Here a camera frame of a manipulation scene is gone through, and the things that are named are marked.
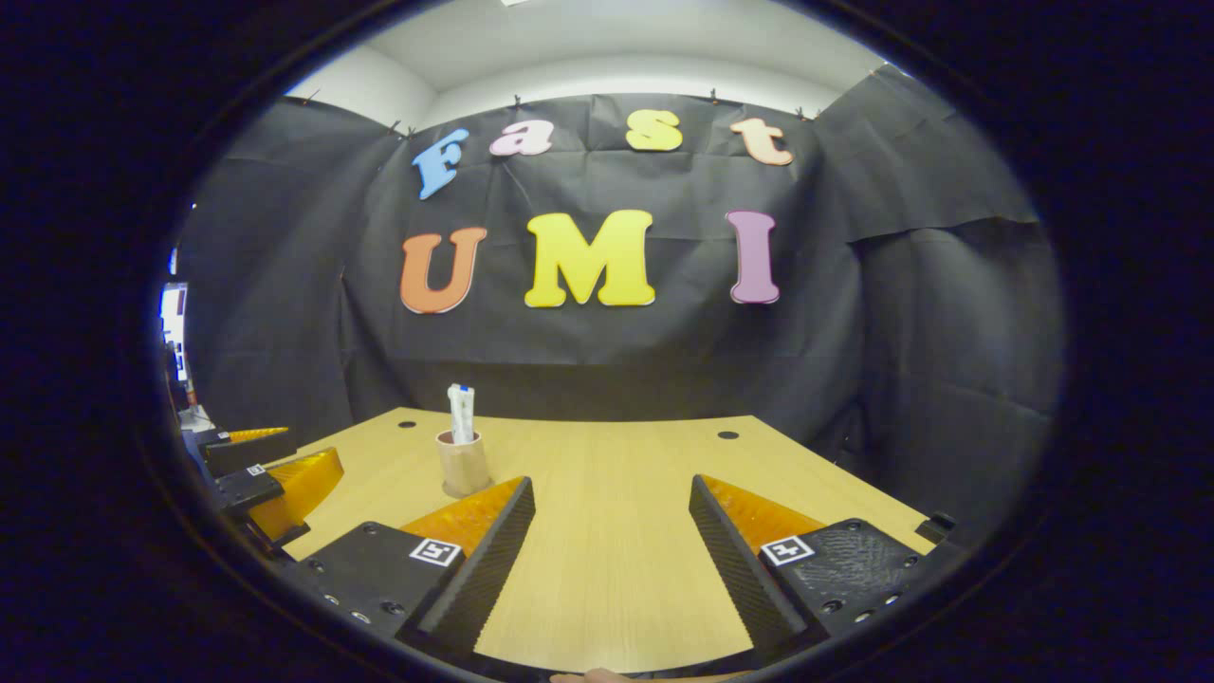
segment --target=black backdrop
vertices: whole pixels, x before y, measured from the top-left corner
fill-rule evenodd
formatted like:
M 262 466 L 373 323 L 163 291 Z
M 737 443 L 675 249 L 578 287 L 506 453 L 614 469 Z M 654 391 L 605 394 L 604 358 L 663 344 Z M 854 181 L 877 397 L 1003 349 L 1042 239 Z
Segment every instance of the black backdrop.
M 680 118 L 675 152 L 637 152 L 624 119 Z M 731 123 L 783 129 L 761 164 Z M 494 158 L 516 120 L 554 147 Z M 413 158 L 471 136 L 449 184 L 418 199 Z M 940 98 L 892 67 L 816 120 L 750 104 L 613 95 L 524 103 L 405 140 L 324 104 L 283 101 L 197 193 L 180 240 L 186 346 L 228 429 L 320 438 L 398 405 L 548 420 L 753 414 L 924 512 L 988 529 L 1031 468 L 1062 372 L 1053 251 L 1005 164 Z M 527 221 L 568 212 L 592 239 L 618 209 L 653 215 L 657 300 L 529 308 Z M 730 210 L 776 218 L 772 304 L 738 304 Z M 401 243 L 483 226 L 467 297 L 437 315 L 398 295 Z M 435 250 L 442 286 L 453 246 Z

